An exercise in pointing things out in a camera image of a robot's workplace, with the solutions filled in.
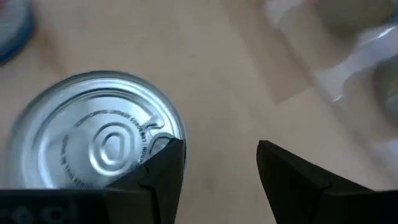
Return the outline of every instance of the light wood surface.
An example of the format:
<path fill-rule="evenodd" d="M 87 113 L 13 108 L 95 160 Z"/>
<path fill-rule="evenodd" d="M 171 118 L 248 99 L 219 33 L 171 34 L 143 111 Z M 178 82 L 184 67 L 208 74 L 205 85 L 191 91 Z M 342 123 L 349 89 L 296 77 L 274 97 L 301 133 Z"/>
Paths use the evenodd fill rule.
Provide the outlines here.
<path fill-rule="evenodd" d="M 0 141 L 49 85 L 90 70 L 139 75 L 187 127 L 177 223 L 275 223 L 256 167 L 268 139 L 372 189 L 395 184 L 319 97 L 257 0 L 34 0 L 38 29 L 0 67 Z"/>

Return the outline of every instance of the can rim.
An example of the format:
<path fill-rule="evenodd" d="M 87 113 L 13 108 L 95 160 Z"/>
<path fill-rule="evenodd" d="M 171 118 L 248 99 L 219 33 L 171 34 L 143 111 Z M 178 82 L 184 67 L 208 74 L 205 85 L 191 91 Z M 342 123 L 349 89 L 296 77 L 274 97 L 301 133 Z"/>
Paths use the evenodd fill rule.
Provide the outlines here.
<path fill-rule="evenodd" d="M 73 85 L 75 83 L 87 81 L 87 80 L 92 80 L 95 78 L 120 78 L 122 80 L 127 80 L 130 82 L 137 83 L 141 86 L 144 86 L 148 89 L 150 89 L 151 92 L 153 92 L 159 99 L 161 99 L 169 108 L 169 110 L 175 115 L 175 120 L 178 124 L 178 127 L 181 131 L 181 136 L 183 137 L 182 140 L 185 142 L 185 155 L 184 155 L 184 170 L 187 162 L 187 134 L 185 130 L 184 123 L 182 121 L 182 118 L 180 116 L 180 113 L 177 111 L 176 107 L 174 104 L 171 102 L 169 97 L 160 91 L 154 84 L 151 84 L 150 82 L 146 81 L 145 79 L 138 77 L 137 75 L 130 74 L 128 72 L 122 72 L 122 71 L 116 71 L 116 70 L 93 70 L 90 72 L 83 72 L 79 73 L 76 75 L 72 75 L 70 77 L 64 78 L 60 80 L 57 83 L 54 83 L 53 85 L 49 86 L 45 90 L 41 91 L 38 95 L 36 95 L 33 99 L 31 99 L 28 104 L 22 109 L 22 111 L 18 114 L 17 118 L 14 120 L 14 123 L 11 126 L 10 132 L 7 137 L 6 141 L 6 147 L 7 147 L 7 157 L 11 157 L 13 153 L 16 153 L 16 150 L 14 150 L 13 145 L 15 145 L 16 140 L 21 138 L 21 134 L 17 132 L 17 130 L 21 127 L 21 125 L 29 118 L 29 113 L 31 111 L 34 111 L 35 109 L 38 108 L 38 105 L 40 105 L 40 101 L 43 99 L 46 100 L 47 98 L 50 97 L 50 95 L 59 90 L 62 89 L 65 85 Z M 16 166 L 15 162 L 11 162 L 8 160 L 6 167 L 14 167 Z M 10 172 L 7 172 L 6 174 L 6 179 L 7 184 L 10 184 Z"/>

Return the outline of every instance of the clear plastic packaging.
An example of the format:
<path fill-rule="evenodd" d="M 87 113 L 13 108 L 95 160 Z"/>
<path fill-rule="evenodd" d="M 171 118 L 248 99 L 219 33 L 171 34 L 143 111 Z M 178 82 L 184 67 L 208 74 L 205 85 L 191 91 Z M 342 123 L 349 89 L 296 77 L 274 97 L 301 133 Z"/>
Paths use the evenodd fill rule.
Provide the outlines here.
<path fill-rule="evenodd" d="M 328 26 L 330 21 L 336 22 L 335 18 L 327 17 L 326 22 L 322 14 L 325 12 L 317 6 L 319 2 L 268 0 L 263 11 L 307 66 L 314 83 L 342 123 L 398 181 L 398 124 L 394 122 L 394 106 L 398 104 L 395 100 L 398 88 L 394 85 L 398 77 L 398 69 L 394 67 L 398 64 L 397 57 L 394 58 L 398 55 L 395 12 L 386 10 L 391 5 L 378 5 L 380 11 L 371 14 L 373 21 L 361 21 L 342 34 Z"/>

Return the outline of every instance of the can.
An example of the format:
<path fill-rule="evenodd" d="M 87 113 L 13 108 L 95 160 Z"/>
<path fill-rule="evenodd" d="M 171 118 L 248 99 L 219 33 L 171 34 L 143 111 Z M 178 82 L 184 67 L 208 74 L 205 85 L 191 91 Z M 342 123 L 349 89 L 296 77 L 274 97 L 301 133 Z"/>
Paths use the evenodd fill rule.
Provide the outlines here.
<path fill-rule="evenodd" d="M 398 55 L 376 67 L 373 85 L 381 109 L 389 121 L 398 125 Z"/>
<path fill-rule="evenodd" d="M 32 36 L 34 17 L 26 0 L 0 0 L 0 63 L 4 63 Z"/>
<path fill-rule="evenodd" d="M 102 188 L 172 138 L 185 139 L 185 128 L 154 85 L 124 72 L 74 75 L 42 92 L 14 123 L 10 187 Z"/>
<path fill-rule="evenodd" d="M 320 20 L 333 34 L 351 37 L 387 22 L 395 0 L 312 0 Z"/>

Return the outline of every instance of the can lid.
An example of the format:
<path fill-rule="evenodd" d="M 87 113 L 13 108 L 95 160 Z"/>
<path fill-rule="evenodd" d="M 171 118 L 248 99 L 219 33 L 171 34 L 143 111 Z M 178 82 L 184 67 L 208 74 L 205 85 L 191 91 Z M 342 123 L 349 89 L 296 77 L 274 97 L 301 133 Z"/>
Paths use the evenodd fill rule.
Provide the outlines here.
<path fill-rule="evenodd" d="M 173 137 L 185 139 L 182 121 L 150 83 L 114 71 L 75 75 L 41 93 L 15 123 L 11 187 L 105 187 Z"/>

